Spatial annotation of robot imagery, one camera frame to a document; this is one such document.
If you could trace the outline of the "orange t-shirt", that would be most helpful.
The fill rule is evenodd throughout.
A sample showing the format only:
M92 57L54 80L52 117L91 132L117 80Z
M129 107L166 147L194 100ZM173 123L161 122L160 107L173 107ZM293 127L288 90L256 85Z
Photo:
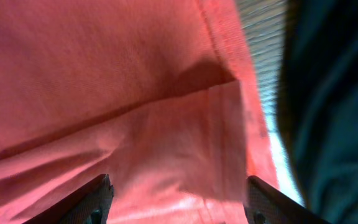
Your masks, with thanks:
M234 1L0 1L0 223L100 174L109 223L243 223L278 186Z

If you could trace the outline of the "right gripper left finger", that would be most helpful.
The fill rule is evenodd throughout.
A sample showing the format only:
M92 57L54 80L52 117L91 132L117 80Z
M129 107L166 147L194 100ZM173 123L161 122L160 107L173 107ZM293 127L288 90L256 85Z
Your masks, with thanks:
M101 174L25 224L106 224L114 186Z

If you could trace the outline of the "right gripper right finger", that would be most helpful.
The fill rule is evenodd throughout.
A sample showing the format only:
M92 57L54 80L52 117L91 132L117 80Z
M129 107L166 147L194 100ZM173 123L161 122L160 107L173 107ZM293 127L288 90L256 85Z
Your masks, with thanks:
M247 178L247 196L249 224L329 224L255 175Z

